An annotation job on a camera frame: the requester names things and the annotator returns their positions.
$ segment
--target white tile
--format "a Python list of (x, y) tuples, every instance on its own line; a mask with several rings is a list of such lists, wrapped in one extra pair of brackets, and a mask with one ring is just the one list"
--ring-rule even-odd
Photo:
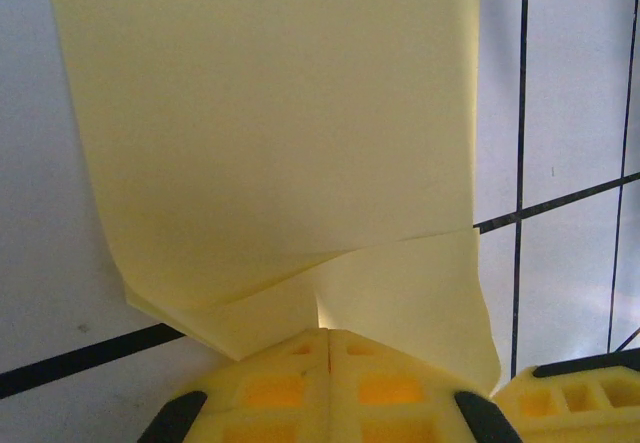
[(521, 0), (481, 0), (474, 220), (514, 211)]
[(631, 79), (631, 100), (629, 104), (629, 126), (627, 130), (627, 150), (624, 165), (625, 175), (640, 171), (640, 25), (636, 28), (636, 44)]
[(0, 372), (154, 322), (124, 301), (49, 0), (0, 4)]
[(624, 186), (611, 349), (640, 327), (640, 181)]
[(635, 339), (625, 347), (625, 350), (633, 350), (635, 348), (640, 348), (640, 335), (636, 336)]
[(529, 0), (524, 203), (620, 176), (635, 0)]
[(182, 338), (6, 398), (0, 441), (137, 441), (176, 391), (225, 362)]
[(617, 190), (522, 224), (518, 371), (607, 350)]
[(509, 381), (511, 371), (514, 248), (515, 225), (480, 236), (478, 273), (502, 369), (498, 387)]

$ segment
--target black grid line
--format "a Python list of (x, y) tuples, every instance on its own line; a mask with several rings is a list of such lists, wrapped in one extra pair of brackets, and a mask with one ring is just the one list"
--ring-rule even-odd
[(618, 348), (616, 348), (616, 352), (624, 350), (638, 335), (640, 335), (640, 327), (636, 331), (631, 333), (629, 335), (629, 338), (624, 340), (624, 342)]
[(0, 374), (0, 399), (182, 338), (160, 323)]
[(631, 175), (627, 175), (622, 178), (616, 178), (615, 180), (607, 181), (606, 183), (600, 183), (599, 185), (592, 186), (591, 188), (585, 188), (584, 190), (569, 193), (568, 195), (560, 196), (558, 198), (554, 198), (553, 200), (538, 203), (537, 205), (523, 208), (520, 211), (514, 211), (512, 213), (507, 213), (506, 215), (497, 216), (496, 218), (491, 218), (490, 220), (476, 223), (473, 226), (474, 228), (478, 228), (478, 230), (480, 230), (480, 234), (488, 233), (490, 231), (512, 225), (518, 220), (526, 220), (527, 218), (531, 218), (532, 216), (555, 210), (556, 208), (566, 206), (570, 203), (575, 203), (576, 201), (584, 200), (585, 198), (597, 195), (604, 191), (613, 190), (614, 188), (621, 187), (637, 180), (640, 180), (640, 172), (632, 173)]
[[(624, 167), (627, 156), (627, 135), (629, 132), (629, 109), (631, 107), (631, 82), (633, 79), (633, 56), (636, 46), (636, 23), (638, 19), (638, 0), (635, 0), (633, 9), (633, 29), (631, 30), (631, 49), (629, 50), (629, 76), (627, 80), (627, 104), (624, 115), (624, 132), (622, 136), (622, 158), (620, 162), (620, 178), (624, 177)], [(616, 277), (618, 274), (618, 248), (620, 245), (620, 216), (622, 214), (622, 191), (618, 190), (618, 214), (616, 215), (616, 238), (613, 250), (613, 272), (611, 276), (611, 297), (609, 300), (609, 329), (607, 331), (607, 353), (611, 352), (611, 333), (613, 330), (613, 310), (616, 295)]]
[[(529, 0), (522, 0), (520, 16), (520, 101), (518, 104), (518, 173), (516, 182), (516, 212), (522, 211), (524, 192), (524, 120), (527, 86), (527, 27)], [(516, 376), (518, 357), (518, 317), (520, 313), (520, 252), (522, 219), (516, 220), (516, 241), (513, 256), (513, 318), (511, 322), (511, 378)]]

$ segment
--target folded paper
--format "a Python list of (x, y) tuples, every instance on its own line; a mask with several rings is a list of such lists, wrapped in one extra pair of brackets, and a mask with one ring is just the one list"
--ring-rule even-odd
[[(495, 360), (490, 338), (438, 336), (488, 332), (457, 241), (475, 237), (448, 246), (448, 283), (429, 278), (453, 260), (419, 243), (472, 225), (479, 0), (52, 1), (131, 302), (234, 357), (317, 326), (319, 298), (365, 336), (385, 321), (403, 351)], [(456, 311), (436, 325), (420, 301)]]

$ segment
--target yellow foam block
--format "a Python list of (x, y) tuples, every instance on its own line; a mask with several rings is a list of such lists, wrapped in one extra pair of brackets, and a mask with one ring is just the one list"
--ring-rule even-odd
[[(303, 332), (193, 382), (178, 397), (194, 391), (207, 399), (185, 443), (519, 441), (477, 427), (474, 437), (456, 395), (482, 395), (475, 385), (342, 330)], [(486, 429), (489, 419), (483, 415)]]
[[(316, 296), (349, 328), (357, 289), (363, 334), (493, 358), (467, 243), (446, 281), (452, 258), (393, 246), (472, 225), (479, 0), (52, 1), (132, 303), (240, 358), (317, 327)], [(389, 279), (347, 271), (366, 259)], [(291, 282), (325, 265), (326, 288)]]
[(638, 371), (616, 366), (539, 378), (535, 369), (523, 370), (493, 398), (526, 443), (638, 441)]

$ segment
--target grid pattern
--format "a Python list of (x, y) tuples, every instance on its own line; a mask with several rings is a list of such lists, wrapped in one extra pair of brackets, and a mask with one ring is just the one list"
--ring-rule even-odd
[[(615, 247), (613, 257), (613, 269), (611, 279), (611, 296), (609, 304), (609, 325), (607, 332), (607, 352), (611, 351), (612, 345), (612, 326), (614, 318), (614, 306), (616, 295), (616, 277), (617, 262), (620, 241), (620, 223), (623, 205), (623, 190), (625, 185), (640, 179), (640, 172), (625, 174), (625, 160), (627, 155), (627, 140), (629, 134), (629, 118), (630, 106), (632, 98), (632, 80), (633, 80), (633, 62), (636, 37), (636, 18), (638, 9), (638, 0), (634, 2), (634, 18), (632, 21), (631, 41), (629, 43), (629, 59), (628, 59), (628, 78), (626, 88), (626, 105), (624, 113), (624, 129), (622, 136), (622, 151), (620, 154), (620, 174), (619, 178), (600, 183), (598, 185), (581, 189), (579, 191), (566, 194), (564, 196), (547, 200), (541, 203), (533, 204), (525, 207), (524, 189), (525, 189), (525, 150), (526, 150), (526, 116), (527, 116), (527, 49), (528, 49), (528, 20), (529, 20), (529, 0), (522, 0), (521, 6), (521, 27), (520, 27), (520, 74), (519, 74), (519, 106), (518, 106), (518, 136), (517, 136), (517, 179), (516, 179), (516, 209), (508, 214), (491, 218), (475, 226), (479, 228), (480, 233), (484, 234), (507, 225), (515, 225), (515, 245), (514, 245), (514, 265), (513, 265), (513, 318), (511, 330), (511, 360), (510, 374), (514, 377), (517, 373), (517, 357), (518, 357), (518, 335), (519, 335), (519, 309), (520, 309), (520, 273), (521, 273), (521, 255), (522, 255), (522, 235), (523, 220), (532, 218), (542, 213), (557, 209), (559, 207), (575, 203), (585, 198), (598, 195), (608, 190), (617, 189), (617, 217), (615, 231)], [(620, 344), (616, 351), (620, 351), (627, 347), (633, 339), (640, 334), (640, 328), (635, 330), (629, 337)]]

